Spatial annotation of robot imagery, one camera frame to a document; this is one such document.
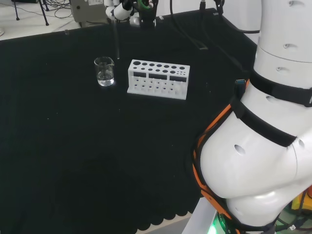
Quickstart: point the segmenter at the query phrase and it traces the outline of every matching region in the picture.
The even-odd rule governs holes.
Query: metal stand
[[[19,20],[18,10],[16,8],[16,2],[15,2],[15,0],[13,0],[13,2],[14,2],[14,8],[15,8],[15,12],[16,12],[16,20]]]
[[[47,17],[45,16],[45,12],[44,12],[44,9],[43,9],[41,0],[39,0],[39,4],[40,4],[41,11],[42,11],[42,14],[43,14],[43,17],[44,17],[44,20],[45,20],[45,25],[46,25],[46,26],[49,26],[49,23],[48,23]]]
[[[47,5],[47,1],[46,0],[42,0],[42,1],[43,1],[43,4],[45,5],[46,11],[50,11]]]

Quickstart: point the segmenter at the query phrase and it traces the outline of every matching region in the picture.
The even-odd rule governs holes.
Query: cable
[[[205,21],[204,21],[204,14],[203,12],[200,15],[200,24],[201,24],[201,30],[204,34],[204,36],[206,37],[207,41],[210,42],[214,47],[218,48],[229,60],[231,60],[231,62],[237,66],[242,72],[248,72],[246,71],[242,64],[233,56],[229,55],[222,47],[220,47],[219,45],[217,45],[207,34],[206,29],[205,29]]]
[[[202,43],[201,41],[198,41],[192,37],[190,37],[182,28],[181,26],[178,24],[178,22],[176,21],[175,17],[174,17],[174,14],[173,14],[173,9],[172,9],[172,0],[170,0],[170,14],[171,14],[171,19],[172,19],[172,22],[174,23],[175,27],[177,28],[177,30],[182,34],[184,35],[188,40],[191,41],[191,43],[194,44],[194,46],[199,49],[199,50],[208,50],[207,46]]]
[[[14,6],[11,6],[11,5],[8,5],[8,4],[4,4],[4,3],[2,3],[2,2],[0,2],[0,4],[6,5],[6,6],[10,6],[10,7],[14,7]],[[29,12],[29,13],[34,13],[34,14],[39,15],[39,16],[43,16],[43,14],[39,14],[39,13],[37,13],[37,12],[27,11],[27,10],[25,10],[25,9],[23,9],[23,8],[20,8],[20,7],[16,7],[16,8],[17,8],[17,9],[20,9],[20,10],[23,10],[23,11],[26,11],[26,12]],[[46,16],[47,16],[47,17],[55,17],[55,18],[59,18],[59,19],[64,19],[64,18],[60,18],[60,17],[57,17],[57,16],[48,16],[48,15],[46,15]]]
[[[298,231],[303,231],[303,232],[307,232],[307,231],[312,231],[312,228],[296,228]]]
[[[284,210],[287,211],[288,213],[292,214],[292,215],[296,215],[297,214],[297,210],[293,210],[293,209],[291,209],[289,207],[285,207]],[[302,209],[300,215],[305,217],[305,218],[312,219],[312,211],[311,210]]]
[[[66,2],[66,0],[62,0],[62,1],[46,0],[47,5],[52,6],[54,8],[57,7],[57,9],[53,9],[53,10],[50,10],[50,11],[55,11],[54,12],[54,16],[56,18],[59,18],[59,19],[65,19],[65,18],[71,17],[71,15],[72,15],[72,13],[70,15],[68,15],[68,16],[65,16],[65,17],[59,17],[59,16],[56,15],[57,11],[59,11],[60,9],[68,9],[68,10],[70,10],[70,3],[69,2],[65,3],[65,2]]]
[[[90,21],[87,21],[87,23],[93,23],[93,24],[105,24],[105,23],[100,23],[100,22],[90,22]]]
[[[276,226],[276,232],[280,232],[280,231],[283,231],[283,230],[286,230],[288,229],[289,227],[291,227],[292,225],[294,225],[297,221],[298,221],[298,218],[301,214],[301,211],[302,211],[302,207],[303,207],[303,203],[304,203],[304,198],[306,197],[306,194],[307,194],[308,190],[305,190],[302,194],[302,197],[301,197],[301,201],[300,201],[300,206],[299,206],[299,209],[297,211],[297,215],[295,217],[295,219],[293,220],[293,222],[291,223],[286,223],[285,221],[281,220],[281,219],[278,219],[279,222],[283,223],[284,225],[278,225]]]
[[[141,13],[141,11],[139,10],[139,8],[133,3],[133,1],[132,1],[132,0],[129,0],[129,1],[130,1],[130,3],[132,4],[133,8],[136,9],[136,11],[138,11],[138,12]]]
[[[222,6],[218,6],[217,5],[217,2],[216,2],[216,5],[217,5],[217,9],[220,8],[221,9],[221,13],[223,13],[223,5],[225,3],[225,0],[222,0]],[[245,34],[256,34],[256,33],[260,33],[260,30],[254,30],[254,31],[248,31],[248,30],[241,30],[241,29],[238,29],[236,28],[233,24],[231,24],[224,16],[223,14],[221,14],[220,16],[220,19],[226,24],[228,25],[230,28],[232,28],[233,30],[237,31],[237,32],[240,32],[240,33],[245,33]]]
[[[246,31],[246,30],[241,30],[236,28],[233,24],[231,24],[226,18],[224,18],[224,16],[222,16],[223,22],[229,26],[230,28],[232,28],[233,30],[240,32],[240,33],[245,33],[245,34],[256,34],[256,33],[260,33],[260,30],[254,30],[254,31]]]

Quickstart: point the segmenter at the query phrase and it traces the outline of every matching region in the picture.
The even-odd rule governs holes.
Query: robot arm
[[[132,3],[129,0],[124,0],[122,3],[119,0],[104,0],[106,6],[106,15],[111,20],[125,20],[132,13]]]
[[[141,26],[151,27],[156,17],[158,0],[138,0],[139,22]],[[104,0],[106,15],[111,20],[125,20],[132,15],[133,1],[123,0]]]
[[[214,1],[222,17],[224,0]],[[297,27],[311,21],[312,4],[261,2],[261,37],[246,92],[194,150],[202,194],[238,234],[274,233],[279,213],[312,184],[312,31]]]

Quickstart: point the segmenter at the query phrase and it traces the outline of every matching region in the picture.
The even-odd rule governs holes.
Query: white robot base
[[[185,100],[189,73],[186,65],[132,60],[128,93]]]
[[[254,70],[272,82],[310,89],[312,33],[298,25],[311,22],[312,1],[261,2]],[[205,142],[200,166],[205,182],[227,200],[232,215],[243,224],[261,227],[312,185],[312,108],[271,97],[252,82],[241,102],[296,140],[288,147],[277,145],[231,113]]]

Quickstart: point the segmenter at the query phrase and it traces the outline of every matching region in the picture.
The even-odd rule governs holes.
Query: gray device
[[[71,0],[71,10],[76,22],[105,20],[103,0]]]

